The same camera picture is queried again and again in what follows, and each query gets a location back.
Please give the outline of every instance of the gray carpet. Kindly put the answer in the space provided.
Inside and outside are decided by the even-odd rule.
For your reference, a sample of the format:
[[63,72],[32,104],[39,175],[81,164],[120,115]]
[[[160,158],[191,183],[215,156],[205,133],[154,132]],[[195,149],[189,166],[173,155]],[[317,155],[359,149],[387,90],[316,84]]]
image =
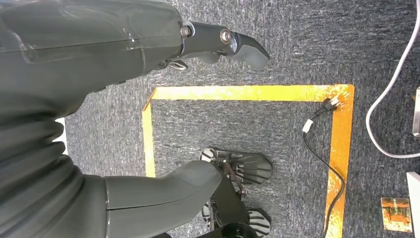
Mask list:
[[[389,82],[415,23],[414,0],[173,0],[184,19],[221,24],[251,35],[271,55],[264,70],[227,59],[198,60],[185,72],[163,70],[87,97],[66,119],[69,154],[83,171],[144,175],[141,109],[156,86],[334,84],[356,87],[345,238],[413,237],[383,229],[380,198],[409,197],[406,172],[420,159],[390,159],[365,129],[366,112]],[[419,86],[420,43],[394,89],[372,115],[373,131],[389,152],[420,151],[411,135]],[[208,145],[259,151],[274,162],[273,178],[253,187],[246,202],[273,218],[273,238],[312,238],[321,232],[326,170],[302,147],[300,129],[314,104],[274,102],[153,102],[157,175],[197,159]],[[311,144],[328,156],[331,119],[320,120]],[[206,231],[199,217],[171,232]]]

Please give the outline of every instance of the screw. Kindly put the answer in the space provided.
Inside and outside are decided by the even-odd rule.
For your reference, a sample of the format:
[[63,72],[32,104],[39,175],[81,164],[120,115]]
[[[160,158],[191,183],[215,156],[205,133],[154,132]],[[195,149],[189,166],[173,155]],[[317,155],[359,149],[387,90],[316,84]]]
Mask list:
[[230,31],[226,28],[223,28],[220,31],[220,39],[225,45],[229,45],[230,41],[232,40],[232,35],[230,34]]
[[191,29],[188,26],[181,27],[181,36],[189,37],[191,35]]

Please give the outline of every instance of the black cable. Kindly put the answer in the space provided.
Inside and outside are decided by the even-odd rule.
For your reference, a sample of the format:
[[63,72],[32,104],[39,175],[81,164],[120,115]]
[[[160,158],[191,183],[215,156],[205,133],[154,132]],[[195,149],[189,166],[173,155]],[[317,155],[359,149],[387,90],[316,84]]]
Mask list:
[[[315,114],[312,118],[311,118],[311,120],[313,120],[313,119],[315,119],[315,118],[317,118],[318,116],[319,116],[320,114]],[[324,232],[323,232],[323,235],[322,235],[322,237],[324,238],[324,237],[326,237],[326,235],[327,235],[327,231],[328,231],[328,223],[329,223],[329,218],[330,218],[330,216],[331,216],[331,211],[332,211],[332,209],[333,209],[333,207],[334,207],[334,205],[335,205],[335,203],[338,201],[338,199],[341,197],[341,195],[343,194],[343,192],[344,192],[344,179],[337,173],[337,171],[335,170],[335,169],[333,169],[325,160],[323,160],[318,154],[316,154],[315,153],[315,151],[313,151],[313,149],[311,149],[310,147],[309,147],[309,145],[308,145],[308,143],[307,143],[307,140],[306,140],[306,132],[303,132],[302,133],[302,137],[303,137],[303,141],[304,141],[304,143],[305,143],[305,145],[306,145],[306,147],[307,147],[307,149],[309,149],[309,151],[311,151],[312,152],[312,154],[313,155],[315,155],[319,160],[321,160],[321,162],[325,165],[325,166],[327,166],[331,171],[333,171],[333,173],[340,179],[340,181],[341,181],[341,189],[340,189],[340,192],[335,196],[335,198],[334,198],[334,200],[332,200],[332,202],[331,202],[331,204],[330,204],[330,206],[329,206],[329,209],[328,209],[328,212],[327,212],[327,218],[326,218],[326,224],[325,224],[325,229],[324,229]]]

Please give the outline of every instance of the yellow floor marking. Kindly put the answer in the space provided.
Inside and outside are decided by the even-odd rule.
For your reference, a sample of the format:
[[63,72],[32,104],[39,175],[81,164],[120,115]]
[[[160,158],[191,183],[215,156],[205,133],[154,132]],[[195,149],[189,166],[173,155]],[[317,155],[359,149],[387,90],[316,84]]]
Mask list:
[[[354,87],[349,86],[339,100],[344,103],[336,110],[332,117],[331,149],[329,164],[343,177],[347,183],[347,172],[350,160],[350,142],[352,134]],[[332,172],[328,172],[328,189],[325,215],[335,195],[340,191],[340,180]],[[331,211],[327,238],[341,238],[343,233],[344,203],[346,200],[346,186],[343,195]]]
[[150,102],[142,111],[143,138],[145,148],[146,176],[156,177],[155,174],[155,147],[153,146],[152,108]]
[[[238,101],[294,101],[322,102],[327,97],[339,95],[343,103],[333,113],[331,132],[330,165],[347,182],[350,160],[354,87],[352,85],[273,85],[273,86],[192,86],[158,87],[143,109],[143,140],[146,161],[146,176],[155,177],[155,158],[152,129],[152,100],[238,100]],[[325,214],[340,181],[329,172]],[[343,233],[345,192],[331,213],[328,238],[341,238]]]

